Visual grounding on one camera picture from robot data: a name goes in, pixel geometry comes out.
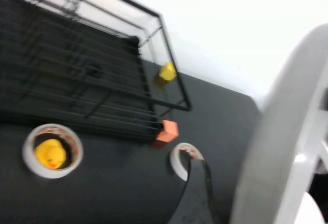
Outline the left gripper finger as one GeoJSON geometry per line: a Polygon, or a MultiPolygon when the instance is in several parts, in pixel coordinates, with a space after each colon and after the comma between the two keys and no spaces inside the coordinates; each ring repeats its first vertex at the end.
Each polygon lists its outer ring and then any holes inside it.
{"type": "Polygon", "coordinates": [[[168,223],[214,223],[211,171],[204,160],[192,159],[188,180],[168,223]]]}

